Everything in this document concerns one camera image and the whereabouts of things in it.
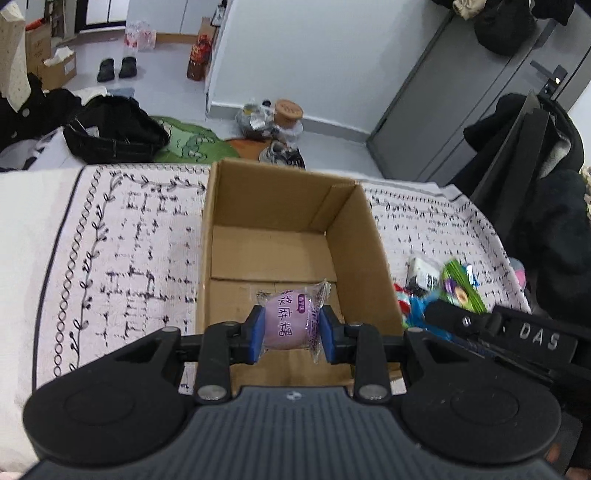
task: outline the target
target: silver bolt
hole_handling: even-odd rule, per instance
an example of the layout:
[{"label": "silver bolt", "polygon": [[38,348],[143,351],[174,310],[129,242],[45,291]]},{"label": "silver bolt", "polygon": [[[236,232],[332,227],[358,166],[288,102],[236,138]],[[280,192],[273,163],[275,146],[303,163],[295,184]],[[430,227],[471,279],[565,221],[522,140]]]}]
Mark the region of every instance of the silver bolt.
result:
[{"label": "silver bolt", "polygon": [[382,385],[364,385],[359,389],[359,396],[365,400],[381,400],[387,395],[388,390]]},{"label": "silver bolt", "polygon": [[197,390],[197,395],[202,400],[214,401],[220,400],[226,396],[226,389],[219,385],[204,385]]}]

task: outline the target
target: beige fabric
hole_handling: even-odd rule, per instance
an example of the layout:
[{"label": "beige fabric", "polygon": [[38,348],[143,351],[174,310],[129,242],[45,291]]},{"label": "beige fabric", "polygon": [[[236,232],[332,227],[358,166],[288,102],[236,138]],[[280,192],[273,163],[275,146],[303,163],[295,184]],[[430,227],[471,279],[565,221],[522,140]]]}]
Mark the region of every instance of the beige fabric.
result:
[{"label": "beige fabric", "polygon": [[0,91],[15,112],[31,94],[25,59],[25,18],[14,1],[0,11]]},{"label": "beige fabric", "polygon": [[454,0],[453,9],[464,20],[477,16],[486,4],[486,0]]}]

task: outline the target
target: purple label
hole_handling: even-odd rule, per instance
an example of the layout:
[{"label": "purple label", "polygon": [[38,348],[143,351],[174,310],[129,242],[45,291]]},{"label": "purple label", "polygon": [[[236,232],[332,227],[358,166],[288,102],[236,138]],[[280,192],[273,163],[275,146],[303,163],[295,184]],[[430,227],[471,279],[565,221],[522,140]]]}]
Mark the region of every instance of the purple label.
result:
[{"label": "purple label", "polygon": [[306,296],[304,294],[299,294],[297,296],[297,311],[300,313],[306,311]]}]

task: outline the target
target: open cardboard box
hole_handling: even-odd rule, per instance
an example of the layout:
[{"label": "open cardboard box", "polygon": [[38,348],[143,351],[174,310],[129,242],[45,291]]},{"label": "open cardboard box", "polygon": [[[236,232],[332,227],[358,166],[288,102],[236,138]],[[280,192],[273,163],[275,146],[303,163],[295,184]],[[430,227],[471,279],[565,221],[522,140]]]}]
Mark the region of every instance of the open cardboard box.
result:
[{"label": "open cardboard box", "polygon": [[[400,335],[401,313],[363,188],[341,177],[239,160],[212,166],[202,226],[197,325],[243,322],[259,291],[331,282],[345,322]],[[269,351],[234,365],[242,385],[346,385],[348,365],[314,364],[309,351]]]}]

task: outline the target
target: pair of slippers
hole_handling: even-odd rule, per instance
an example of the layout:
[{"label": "pair of slippers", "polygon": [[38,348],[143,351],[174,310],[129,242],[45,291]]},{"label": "pair of slippers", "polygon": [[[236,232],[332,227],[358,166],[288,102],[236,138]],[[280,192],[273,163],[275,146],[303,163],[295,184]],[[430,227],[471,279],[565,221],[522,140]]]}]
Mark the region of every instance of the pair of slippers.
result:
[{"label": "pair of slippers", "polygon": [[[138,74],[138,66],[135,57],[125,57],[121,61],[120,79],[128,79]],[[115,61],[113,59],[104,59],[100,63],[99,74],[96,76],[97,82],[108,82],[115,78]]]}]

